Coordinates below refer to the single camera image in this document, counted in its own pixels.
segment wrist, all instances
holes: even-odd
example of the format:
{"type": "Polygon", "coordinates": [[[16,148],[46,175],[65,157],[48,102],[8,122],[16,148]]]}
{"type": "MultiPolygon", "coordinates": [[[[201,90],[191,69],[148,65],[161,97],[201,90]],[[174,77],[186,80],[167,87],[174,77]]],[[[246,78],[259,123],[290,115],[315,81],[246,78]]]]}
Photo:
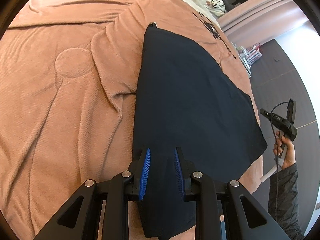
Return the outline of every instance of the wrist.
{"type": "Polygon", "coordinates": [[[294,165],[295,163],[296,163],[296,160],[285,161],[281,168],[284,170],[284,169],[289,168],[290,166],[294,165]]]}

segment pink blanket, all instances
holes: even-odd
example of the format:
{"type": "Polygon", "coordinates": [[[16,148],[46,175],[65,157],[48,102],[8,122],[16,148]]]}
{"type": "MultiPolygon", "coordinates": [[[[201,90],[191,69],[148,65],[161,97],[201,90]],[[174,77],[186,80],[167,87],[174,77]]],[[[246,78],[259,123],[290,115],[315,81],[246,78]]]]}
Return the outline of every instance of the pink blanket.
{"type": "MultiPolygon", "coordinates": [[[[249,94],[232,45],[182,0],[30,0],[0,41],[0,209],[30,240],[87,179],[131,161],[135,91],[149,22],[193,39],[249,94]]],[[[262,158],[241,178],[260,184],[262,158]]],[[[131,239],[144,239],[136,205],[131,239]]],[[[194,229],[176,238],[191,239],[194,229]]]]}

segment white cable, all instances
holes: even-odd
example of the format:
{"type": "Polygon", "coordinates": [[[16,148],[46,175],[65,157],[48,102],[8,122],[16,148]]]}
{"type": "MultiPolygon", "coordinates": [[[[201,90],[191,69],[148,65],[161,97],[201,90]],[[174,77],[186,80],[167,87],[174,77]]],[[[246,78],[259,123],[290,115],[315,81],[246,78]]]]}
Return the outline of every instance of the white cable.
{"type": "Polygon", "coordinates": [[[270,178],[271,175],[274,174],[276,171],[277,171],[277,164],[276,164],[275,166],[273,166],[272,169],[271,169],[266,175],[264,175],[264,176],[262,176],[262,177],[260,178],[261,183],[262,183],[262,182],[265,182],[265,181],[266,181],[268,178],[270,178]]]}

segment hand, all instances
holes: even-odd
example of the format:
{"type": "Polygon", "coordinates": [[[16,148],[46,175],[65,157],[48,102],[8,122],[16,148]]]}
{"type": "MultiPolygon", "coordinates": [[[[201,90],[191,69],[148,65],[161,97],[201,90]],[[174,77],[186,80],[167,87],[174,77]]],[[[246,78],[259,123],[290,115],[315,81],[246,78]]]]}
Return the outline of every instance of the hand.
{"type": "Polygon", "coordinates": [[[296,163],[296,156],[295,156],[295,152],[294,152],[294,145],[292,143],[292,141],[290,141],[290,139],[282,136],[281,137],[281,140],[279,138],[279,131],[276,132],[276,135],[277,135],[277,139],[276,139],[276,143],[274,145],[274,149],[273,149],[273,153],[275,155],[277,155],[277,148],[278,148],[278,155],[280,155],[280,153],[282,153],[282,149],[281,149],[281,145],[282,143],[286,144],[287,147],[288,147],[288,150],[287,150],[287,155],[285,156],[285,159],[284,159],[284,163],[283,163],[283,166],[282,166],[282,169],[284,170],[285,168],[288,168],[290,167],[291,165],[295,164],[296,163]]]}

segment metal screw head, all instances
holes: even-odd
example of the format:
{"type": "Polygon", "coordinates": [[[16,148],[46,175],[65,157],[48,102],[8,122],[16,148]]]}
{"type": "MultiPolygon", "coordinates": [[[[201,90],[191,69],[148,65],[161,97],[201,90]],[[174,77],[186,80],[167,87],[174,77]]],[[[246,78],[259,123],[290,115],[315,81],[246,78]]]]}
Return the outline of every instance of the metal screw head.
{"type": "Polygon", "coordinates": [[[130,171],[124,171],[121,173],[121,176],[124,178],[128,178],[131,176],[131,172],[130,171]]]}
{"type": "Polygon", "coordinates": [[[91,187],[91,186],[93,186],[93,184],[94,184],[94,181],[93,181],[92,179],[88,179],[88,180],[84,183],[84,185],[85,185],[86,187],[91,187]]]}
{"type": "Polygon", "coordinates": [[[195,171],[195,172],[193,173],[193,176],[196,177],[196,178],[201,178],[202,175],[203,175],[203,174],[202,174],[200,171],[195,171]]]}
{"type": "Polygon", "coordinates": [[[232,181],[230,181],[230,185],[232,187],[238,187],[240,185],[239,181],[233,179],[232,181]]]}

